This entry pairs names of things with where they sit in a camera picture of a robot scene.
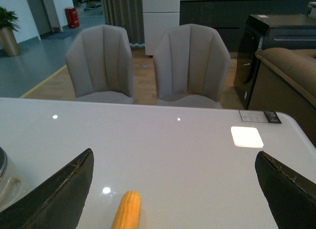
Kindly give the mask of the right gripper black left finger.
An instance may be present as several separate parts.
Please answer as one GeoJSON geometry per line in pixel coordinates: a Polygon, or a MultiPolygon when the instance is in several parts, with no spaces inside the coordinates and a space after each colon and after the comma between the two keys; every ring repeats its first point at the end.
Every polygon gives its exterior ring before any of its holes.
{"type": "Polygon", "coordinates": [[[0,214],[2,229],[75,229],[93,177],[94,155],[86,149],[0,214]]]}

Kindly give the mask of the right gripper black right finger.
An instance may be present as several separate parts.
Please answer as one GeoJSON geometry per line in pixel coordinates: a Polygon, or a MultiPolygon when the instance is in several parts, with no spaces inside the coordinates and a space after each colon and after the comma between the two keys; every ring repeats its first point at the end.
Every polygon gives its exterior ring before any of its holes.
{"type": "Polygon", "coordinates": [[[257,153],[255,171],[279,229],[316,227],[316,184],[264,151],[257,153]]]}

